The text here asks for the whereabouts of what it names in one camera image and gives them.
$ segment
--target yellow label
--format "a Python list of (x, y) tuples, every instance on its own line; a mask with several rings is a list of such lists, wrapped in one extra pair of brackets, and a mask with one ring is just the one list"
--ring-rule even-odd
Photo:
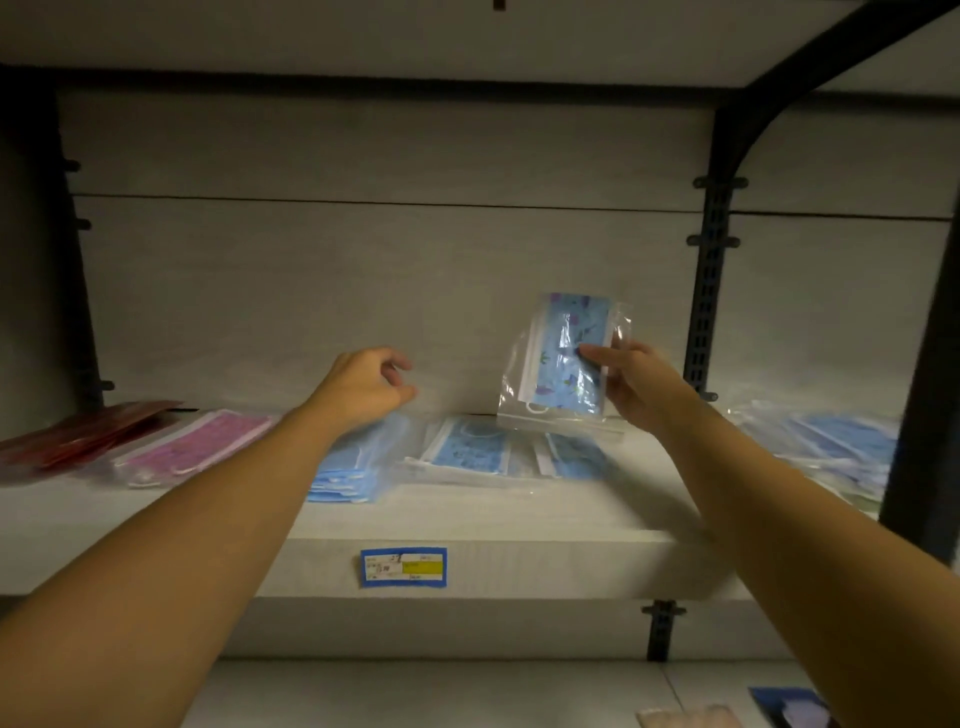
[(440, 574), (444, 573), (442, 561), (405, 561), (403, 573)]

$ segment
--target black metal upright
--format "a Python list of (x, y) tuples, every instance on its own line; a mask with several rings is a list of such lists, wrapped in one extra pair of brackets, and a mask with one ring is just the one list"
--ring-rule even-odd
[(960, 536), (960, 197), (880, 522), (945, 564)]
[(0, 89), (6, 102), (0, 113), (3, 132), (30, 166), (33, 190), (46, 223), (65, 366), (76, 406), (81, 412), (96, 410), (104, 406), (104, 383), (97, 365), (78, 235), (78, 229), (88, 223), (77, 220), (67, 187), (65, 174), (77, 165), (63, 158), (53, 76), (41, 70), (0, 66)]
[[(717, 399), (707, 390), (710, 354), (726, 252), (740, 245), (739, 239), (729, 235), (730, 212), (734, 190), (748, 183), (736, 176), (747, 153), (780, 112), (799, 98), (958, 6), (960, 0), (870, 2), (737, 91), (715, 112), (707, 175), (694, 181), (696, 187), (705, 190), (703, 221), (700, 233), (687, 238), (687, 243), (699, 251), (684, 379), (705, 400)], [(960, 445), (956, 451), (960, 454)], [(931, 483), (930, 488), (931, 497), (932, 491), (940, 493), (937, 485)], [(648, 610), (655, 619), (647, 659), (665, 662), (676, 605), (658, 600)]]

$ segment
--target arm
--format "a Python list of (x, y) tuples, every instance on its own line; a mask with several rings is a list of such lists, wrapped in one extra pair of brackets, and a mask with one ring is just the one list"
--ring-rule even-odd
[(0, 725), (179, 725), (330, 445), (416, 394), (395, 365), (410, 368), (389, 349), (341, 355), (266, 436), (37, 589), (0, 623)]
[(960, 724), (960, 578), (790, 468), (649, 347), (583, 346), (845, 728)]

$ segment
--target forearm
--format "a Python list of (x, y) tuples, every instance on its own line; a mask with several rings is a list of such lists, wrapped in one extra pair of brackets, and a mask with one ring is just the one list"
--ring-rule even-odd
[(295, 410), (44, 584), (0, 624), (0, 725), (179, 723), (335, 437)]
[(659, 437), (708, 529), (843, 725), (908, 721), (920, 706), (956, 717), (960, 580), (705, 405)]

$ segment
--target patterned face mask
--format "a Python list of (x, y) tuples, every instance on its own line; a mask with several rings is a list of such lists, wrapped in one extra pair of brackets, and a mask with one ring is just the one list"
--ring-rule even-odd
[(530, 328), (523, 379), (517, 398), (543, 408), (603, 414), (600, 368), (581, 358), (581, 344), (609, 345), (610, 299), (552, 293)]
[(511, 444), (496, 422), (449, 417), (421, 460), (478, 473), (507, 474)]
[(603, 480), (610, 471), (607, 456), (587, 437), (547, 432), (534, 442), (534, 452), (540, 472), (551, 477)]
[(113, 461), (133, 486), (170, 484), (198, 473), (264, 433), (276, 418), (218, 410)]

